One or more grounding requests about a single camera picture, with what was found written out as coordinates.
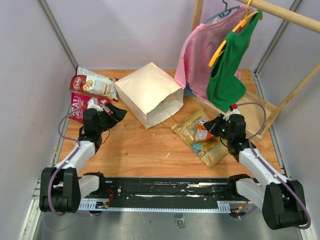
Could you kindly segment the brown paper bag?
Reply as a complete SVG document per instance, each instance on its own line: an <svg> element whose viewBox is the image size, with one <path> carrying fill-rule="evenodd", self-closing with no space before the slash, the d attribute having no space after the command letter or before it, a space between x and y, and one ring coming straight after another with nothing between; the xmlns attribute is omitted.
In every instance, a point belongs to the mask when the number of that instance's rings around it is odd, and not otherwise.
<svg viewBox="0 0 320 240"><path fill-rule="evenodd" d="M121 78L115 87L146 129L172 117L184 105L184 89L153 62Z"/></svg>

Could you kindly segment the tan salt vinegar chips bag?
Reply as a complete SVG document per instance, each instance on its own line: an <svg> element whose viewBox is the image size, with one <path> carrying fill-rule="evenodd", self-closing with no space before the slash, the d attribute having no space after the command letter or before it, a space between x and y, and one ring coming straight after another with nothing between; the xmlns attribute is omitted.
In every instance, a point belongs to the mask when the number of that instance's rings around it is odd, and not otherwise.
<svg viewBox="0 0 320 240"><path fill-rule="evenodd" d="M209 116L199 107L183 121L171 127L192 151L209 167L217 165L229 152L219 137L213 136L203 142L195 142L196 126L200 121L209 120Z"/></svg>

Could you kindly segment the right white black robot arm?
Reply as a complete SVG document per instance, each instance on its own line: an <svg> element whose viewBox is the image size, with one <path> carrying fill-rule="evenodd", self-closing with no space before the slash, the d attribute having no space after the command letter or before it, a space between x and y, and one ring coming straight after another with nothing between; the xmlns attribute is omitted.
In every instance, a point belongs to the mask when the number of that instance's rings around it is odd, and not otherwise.
<svg viewBox="0 0 320 240"><path fill-rule="evenodd" d="M230 199L246 197L261 210L265 223L272 230L289 227L306 230L311 226L303 185L281 175L263 158L246 136L243 115L220 114L203 125L215 137L226 140L229 153L255 177L229 184L226 193Z"/></svg>

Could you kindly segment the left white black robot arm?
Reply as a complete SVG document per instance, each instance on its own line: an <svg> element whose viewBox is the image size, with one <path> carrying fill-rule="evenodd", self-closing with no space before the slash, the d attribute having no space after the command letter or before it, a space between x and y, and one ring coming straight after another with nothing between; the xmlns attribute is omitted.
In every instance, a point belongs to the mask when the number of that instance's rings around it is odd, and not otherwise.
<svg viewBox="0 0 320 240"><path fill-rule="evenodd" d="M60 163L41 172L39 208L42 212L51 212L58 217L76 213L84 197L93 194L101 198L107 193L103 173L89 172L78 176L78 172L98 152L103 143L102 134L109 132L127 114L127 110L111 103L107 103L106 108L108 111L90 100L65 116L68 118L82 112L83 125L78 138L73 139L73 150Z"/></svg>

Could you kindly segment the red white chips bag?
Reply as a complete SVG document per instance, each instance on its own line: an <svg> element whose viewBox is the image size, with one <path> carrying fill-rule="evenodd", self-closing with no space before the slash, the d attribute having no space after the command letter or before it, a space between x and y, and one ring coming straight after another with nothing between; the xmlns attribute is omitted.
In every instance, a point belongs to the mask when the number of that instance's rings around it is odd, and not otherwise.
<svg viewBox="0 0 320 240"><path fill-rule="evenodd" d="M70 81L69 90L85 92L117 102L119 100L115 85L117 81L117 78L109 78L77 66L75 75Z"/></svg>

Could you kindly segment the magenta crisps bag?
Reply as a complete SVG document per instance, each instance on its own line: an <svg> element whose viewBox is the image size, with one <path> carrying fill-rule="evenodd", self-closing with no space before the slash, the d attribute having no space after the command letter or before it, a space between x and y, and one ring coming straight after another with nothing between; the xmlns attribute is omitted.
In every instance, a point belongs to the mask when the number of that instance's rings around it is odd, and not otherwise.
<svg viewBox="0 0 320 240"><path fill-rule="evenodd" d="M82 124L83 114L84 114L84 111L82 110L82 105L87 103L90 99L93 99L95 101L95 104L97 105L104 104L107 106L107 103L111 103L111 101L107 98L87 96L87 95L82 95L79 93L72 92L71 93L71 110L74 111L78 108L80 108L80 110L78 110L77 112L74 112L72 115L69 116L69 118Z"/></svg>

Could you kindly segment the orange Fox's candy packet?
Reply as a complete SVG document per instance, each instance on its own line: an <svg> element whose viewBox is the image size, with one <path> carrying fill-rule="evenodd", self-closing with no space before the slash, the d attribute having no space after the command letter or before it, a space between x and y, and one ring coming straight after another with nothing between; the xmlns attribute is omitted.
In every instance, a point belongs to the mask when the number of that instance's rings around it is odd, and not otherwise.
<svg viewBox="0 0 320 240"><path fill-rule="evenodd" d="M214 136L205 128L204 126L205 121L200 121L196 125L195 129L195 137L194 137L194 142L199 143L199 142L204 142L207 141Z"/></svg>

